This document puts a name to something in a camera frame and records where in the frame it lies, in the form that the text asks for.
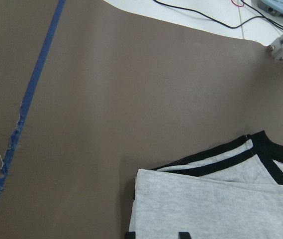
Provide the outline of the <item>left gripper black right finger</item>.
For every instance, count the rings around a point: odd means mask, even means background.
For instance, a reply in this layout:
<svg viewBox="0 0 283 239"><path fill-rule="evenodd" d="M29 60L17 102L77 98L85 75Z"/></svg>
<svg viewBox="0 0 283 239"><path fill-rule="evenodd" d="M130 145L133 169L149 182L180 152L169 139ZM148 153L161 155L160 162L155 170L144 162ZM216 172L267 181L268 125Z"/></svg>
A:
<svg viewBox="0 0 283 239"><path fill-rule="evenodd" d="M190 239L189 232L178 232L178 239Z"/></svg>

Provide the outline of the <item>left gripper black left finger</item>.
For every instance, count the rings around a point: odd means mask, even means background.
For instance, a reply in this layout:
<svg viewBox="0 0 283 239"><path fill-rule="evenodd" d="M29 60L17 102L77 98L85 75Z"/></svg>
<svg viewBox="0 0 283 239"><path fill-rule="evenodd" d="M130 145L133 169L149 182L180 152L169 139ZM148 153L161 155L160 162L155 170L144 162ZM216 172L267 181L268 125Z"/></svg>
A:
<svg viewBox="0 0 283 239"><path fill-rule="evenodd" d="M126 232L124 239L135 239L135 232Z"/></svg>

